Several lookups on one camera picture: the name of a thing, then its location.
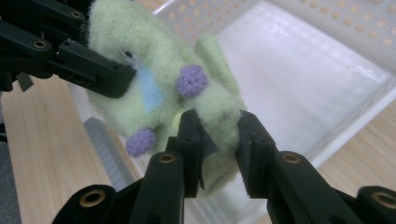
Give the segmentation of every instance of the wooden surface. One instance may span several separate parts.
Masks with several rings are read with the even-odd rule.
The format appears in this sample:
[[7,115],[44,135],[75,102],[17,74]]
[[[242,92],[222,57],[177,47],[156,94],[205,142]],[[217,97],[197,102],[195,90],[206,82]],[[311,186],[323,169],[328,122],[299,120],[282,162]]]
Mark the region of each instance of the wooden surface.
[[[154,9],[163,0],[143,2]],[[74,192],[109,184],[65,82],[35,79],[28,92],[4,93],[2,106],[23,223],[51,223]],[[319,171],[351,195],[367,185],[396,189],[395,139],[393,102]],[[270,223],[269,218],[260,223]]]

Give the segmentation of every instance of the green plush toy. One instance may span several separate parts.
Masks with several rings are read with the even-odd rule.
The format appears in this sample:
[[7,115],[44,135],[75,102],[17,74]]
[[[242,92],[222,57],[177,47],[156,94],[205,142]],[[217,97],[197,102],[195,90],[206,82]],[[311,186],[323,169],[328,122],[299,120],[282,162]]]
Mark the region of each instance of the green plush toy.
[[201,194],[222,188],[238,170],[237,122],[245,106],[216,38],[201,36],[194,50],[131,0],[96,0],[90,13],[89,48],[137,70],[119,99],[89,92],[107,125],[128,139],[129,155],[164,150],[180,115],[194,108],[218,148],[204,160]]

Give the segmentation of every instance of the brass screw hole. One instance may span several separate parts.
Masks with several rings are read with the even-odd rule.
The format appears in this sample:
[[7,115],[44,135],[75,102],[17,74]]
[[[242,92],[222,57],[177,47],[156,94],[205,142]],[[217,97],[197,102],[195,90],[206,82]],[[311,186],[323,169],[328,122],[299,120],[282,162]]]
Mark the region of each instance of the brass screw hole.
[[176,160],[176,157],[170,154],[166,154],[160,157],[160,162],[162,163],[170,163]]
[[44,42],[41,41],[41,40],[35,41],[35,42],[33,43],[33,45],[34,45],[36,48],[38,48],[38,49],[43,49],[43,48],[46,47],[46,43],[44,43]]
[[85,193],[79,200],[79,205],[82,207],[94,207],[101,203],[106,197],[102,189],[93,189]]
[[390,209],[396,209],[396,198],[392,195],[389,195],[383,191],[376,191],[372,194],[372,197],[379,204]]
[[79,14],[79,12],[74,11],[74,12],[72,12],[72,16],[78,18],[81,15]]
[[282,156],[283,160],[288,162],[288,163],[299,163],[301,160],[298,156],[295,156],[293,154],[285,154]]

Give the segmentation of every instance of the white plastic tray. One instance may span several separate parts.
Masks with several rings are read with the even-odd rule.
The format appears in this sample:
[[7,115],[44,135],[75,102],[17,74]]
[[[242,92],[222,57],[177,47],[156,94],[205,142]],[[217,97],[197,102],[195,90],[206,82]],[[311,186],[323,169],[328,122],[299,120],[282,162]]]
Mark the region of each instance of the white plastic tray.
[[[396,98],[396,5],[391,0],[169,1],[156,16],[193,44],[215,33],[247,110],[280,150],[316,167]],[[71,86],[82,121],[99,117]],[[134,162],[141,174],[145,156]],[[186,200],[186,223],[254,223],[238,176],[210,199]]]

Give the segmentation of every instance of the stuffed animal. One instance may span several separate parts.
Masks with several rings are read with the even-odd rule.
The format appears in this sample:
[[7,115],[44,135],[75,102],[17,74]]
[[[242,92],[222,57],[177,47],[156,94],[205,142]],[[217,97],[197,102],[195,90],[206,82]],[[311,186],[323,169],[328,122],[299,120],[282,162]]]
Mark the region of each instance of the stuffed animal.
[[119,99],[89,92],[106,124],[128,140],[131,157],[164,150],[180,115],[194,108],[218,151],[203,163],[209,195],[235,177],[237,122],[245,106],[237,82],[213,35],[195,49],[131,0],[96,0],[90,11],[89,48],[137,70]]

